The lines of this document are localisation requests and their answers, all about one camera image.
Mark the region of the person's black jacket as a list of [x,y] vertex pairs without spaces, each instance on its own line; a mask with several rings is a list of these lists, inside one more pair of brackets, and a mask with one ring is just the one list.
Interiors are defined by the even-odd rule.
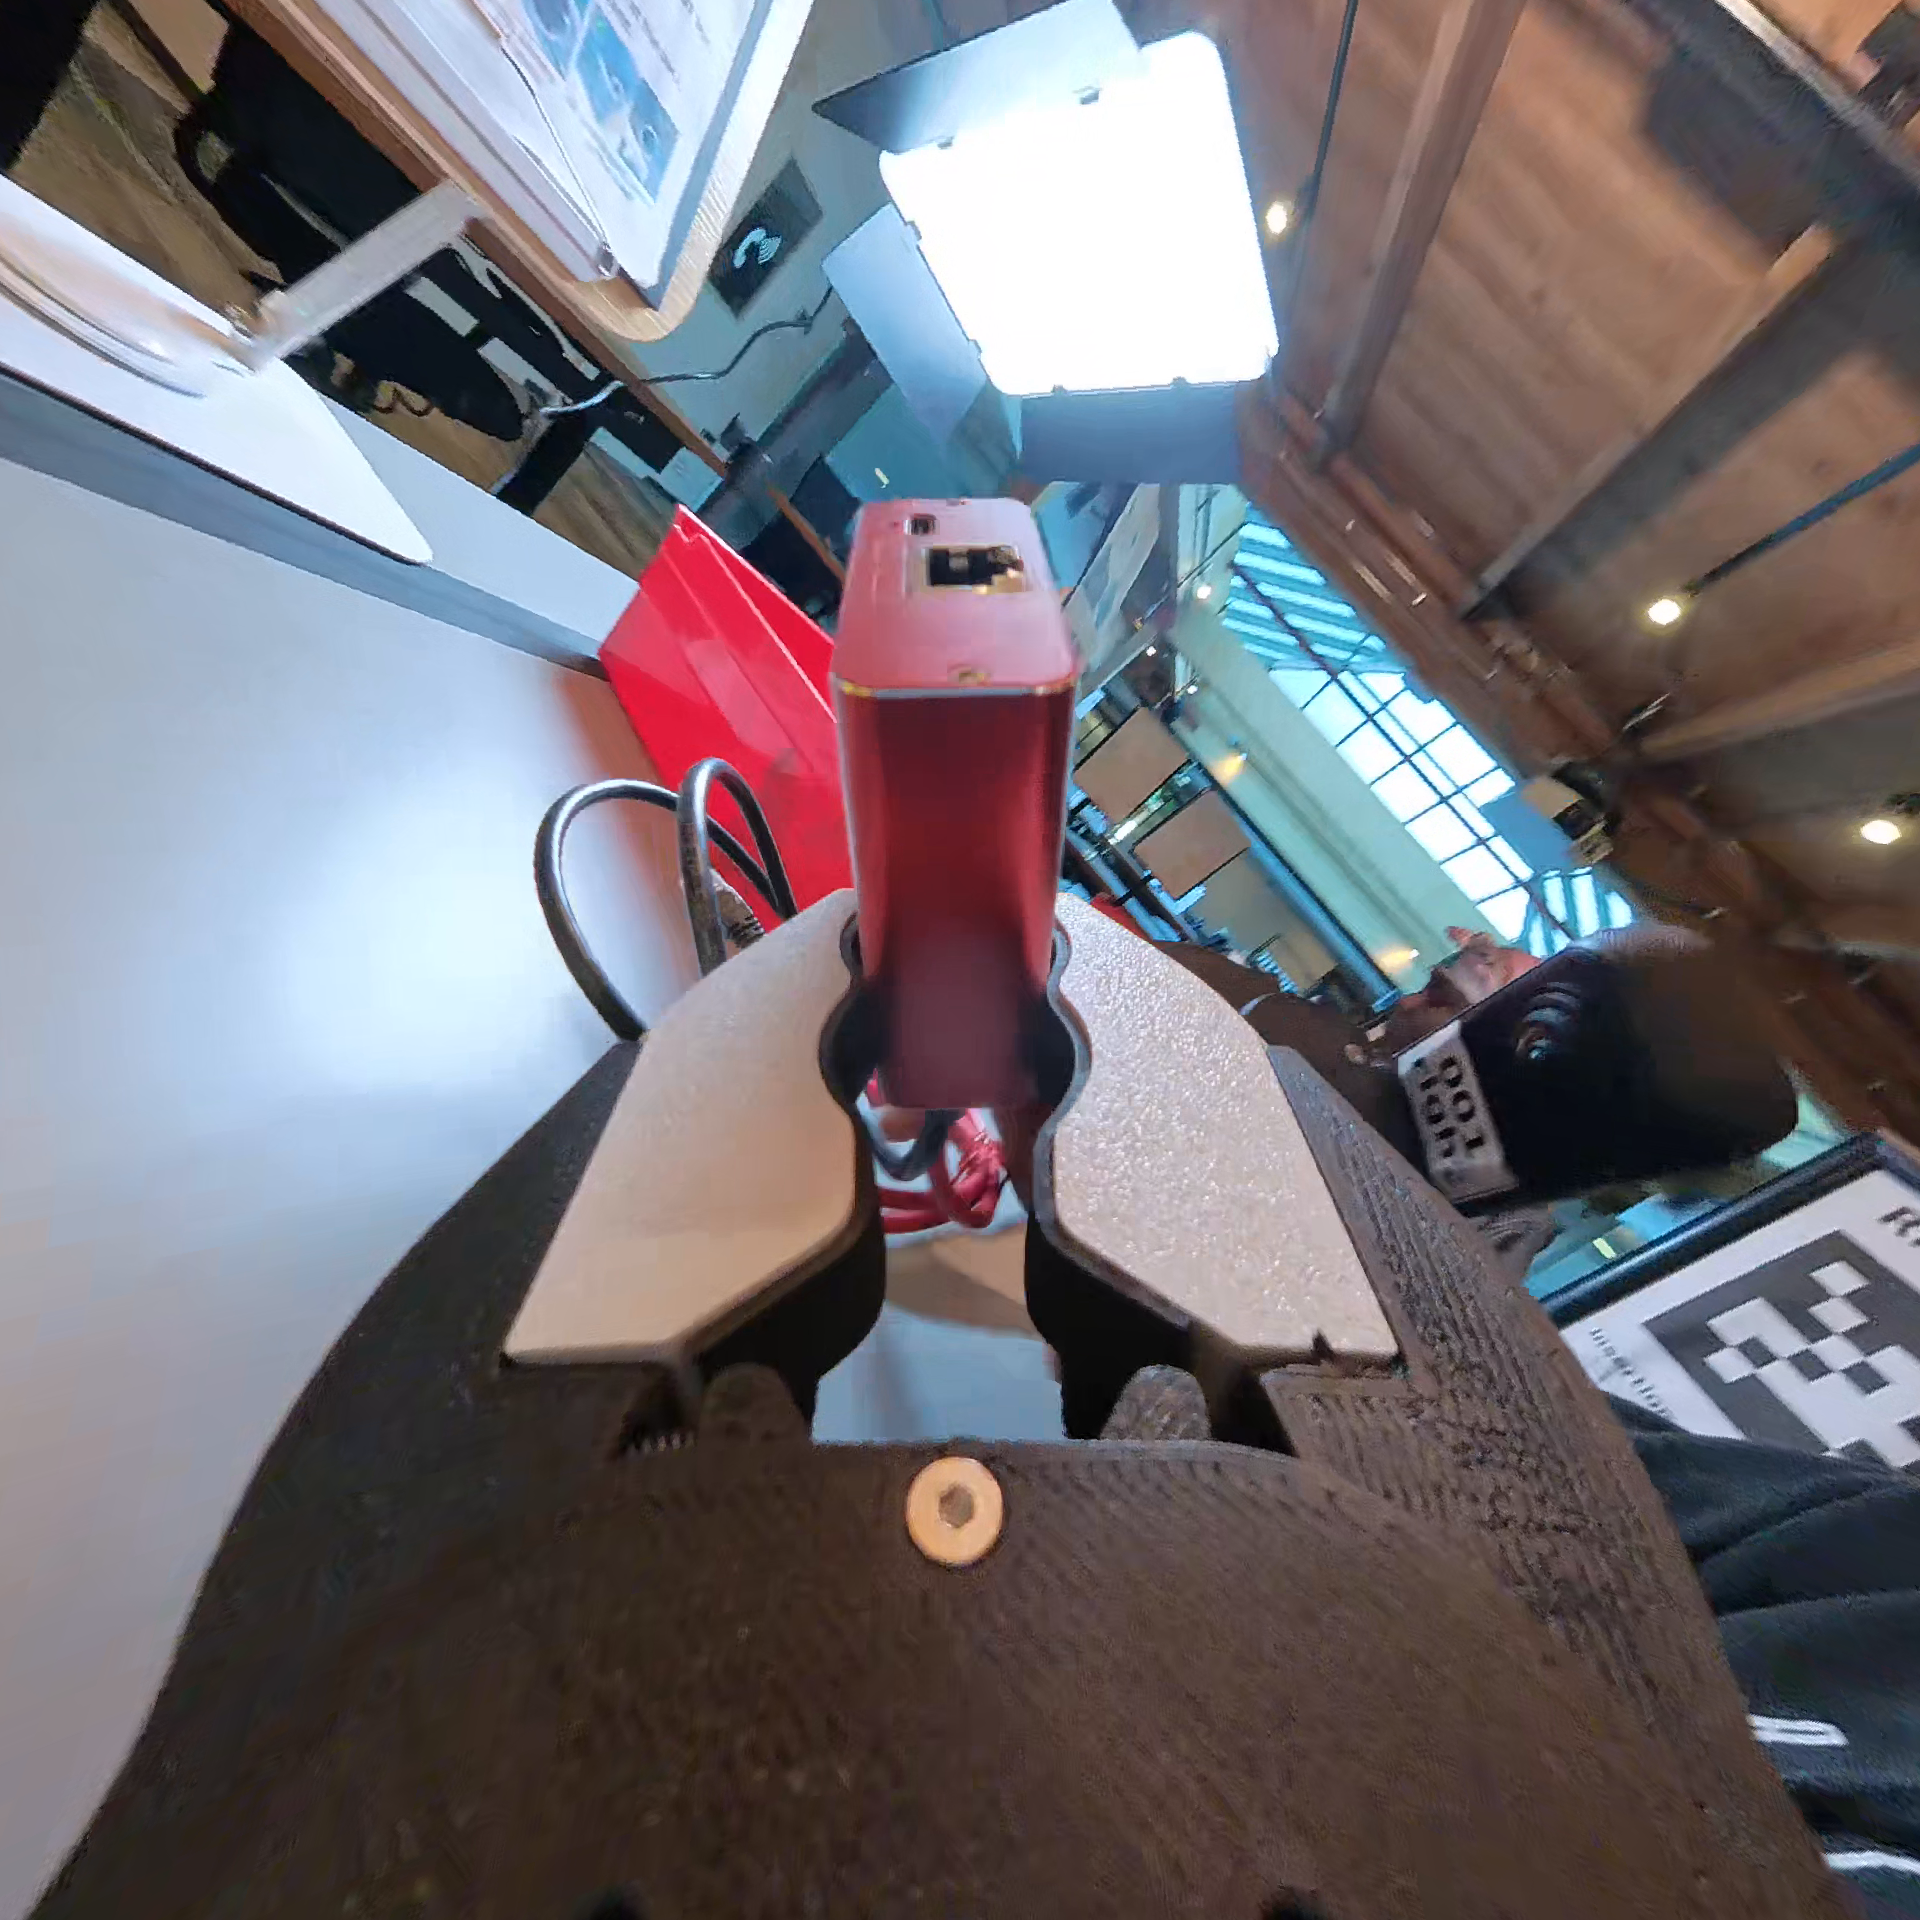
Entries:
[[1851,1911],[1918,1914],[1918,1482],[1608,1400]]

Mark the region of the red ethernet splitter box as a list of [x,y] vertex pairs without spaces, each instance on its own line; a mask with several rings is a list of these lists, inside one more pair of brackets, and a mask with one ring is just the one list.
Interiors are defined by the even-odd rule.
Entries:
[[877,1076],[905,1108],[1040,1085],[1082,655],[1032,509],[860,508],[828,683]]

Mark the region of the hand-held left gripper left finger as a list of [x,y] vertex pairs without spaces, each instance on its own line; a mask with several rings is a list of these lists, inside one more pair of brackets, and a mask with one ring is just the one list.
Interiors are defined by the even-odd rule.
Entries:
[[872,1332],[884,1248],[825,1042],[853,891],[690,986],[638,1044],[505,1333],[516,1368],[828,1374]]

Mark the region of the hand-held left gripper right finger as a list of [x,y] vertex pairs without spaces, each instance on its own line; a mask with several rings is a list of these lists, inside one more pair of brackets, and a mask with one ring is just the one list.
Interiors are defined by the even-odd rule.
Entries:
[[1061,900],[1068,1085],[1032,1160],[1027,1303],[1067,1374],[1389,1374],[1405,1358],[1257,1026]]

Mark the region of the red plastic bin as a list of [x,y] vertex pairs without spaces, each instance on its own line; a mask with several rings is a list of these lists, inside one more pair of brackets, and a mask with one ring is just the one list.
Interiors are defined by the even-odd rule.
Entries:
[[853,883],[832,642],[708,522],[676,508],[596,657],[669,785],[711,755],[748,782],[800,908]]

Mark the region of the black wall sign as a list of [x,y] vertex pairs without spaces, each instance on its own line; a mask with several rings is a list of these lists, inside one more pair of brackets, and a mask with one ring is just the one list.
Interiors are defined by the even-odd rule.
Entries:
[[742,318],[785,263],[823,221],[809,177],[786,157],[739,213],[708,268],[708,285],[732,318]]

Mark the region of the printed instruction sheet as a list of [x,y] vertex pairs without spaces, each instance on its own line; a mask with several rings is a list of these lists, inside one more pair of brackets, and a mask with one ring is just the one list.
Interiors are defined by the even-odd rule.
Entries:
[[481,2],[612,269],[671,273],[739,105],[766,2]]

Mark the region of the brown board panel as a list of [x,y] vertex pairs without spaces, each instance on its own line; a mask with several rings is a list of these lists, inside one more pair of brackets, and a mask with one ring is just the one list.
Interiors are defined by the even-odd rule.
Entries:
[[1153,707],[1136,707],[1078,760],[1073,784],[1110,826],[1118,827],[1188,761],[1188,747],[1178,734]]
[[1237,807],[1211,787],[1140,836],[1130,857],[1170,900],[1182,900],[1248,849]]

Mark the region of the checkered marker board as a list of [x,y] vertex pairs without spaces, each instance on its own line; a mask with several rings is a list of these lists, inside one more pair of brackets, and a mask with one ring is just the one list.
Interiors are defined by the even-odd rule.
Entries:
[[1861,1133],[1549,1296],[1598,1391],[1918,1474],[1918,1160]]

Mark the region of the person's right hand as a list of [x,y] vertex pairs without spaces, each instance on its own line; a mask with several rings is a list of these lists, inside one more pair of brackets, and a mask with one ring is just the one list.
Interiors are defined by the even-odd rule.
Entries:
[[1447,936],[1453,950],[1432,965],[1425,986],[1407,999],[1429,1012],[1441,1012],[1442,1020],[1498,995],[1543,961],[1525,945],[1500,941],[1485,928],[1451,924]]

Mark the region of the studio light panel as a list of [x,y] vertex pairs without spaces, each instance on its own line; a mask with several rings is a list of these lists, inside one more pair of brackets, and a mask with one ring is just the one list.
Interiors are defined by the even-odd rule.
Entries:
[[1049,4],[828,93],[882,200],[825,259],[954,472],[1237,485],[1283,346],[1230,61]]

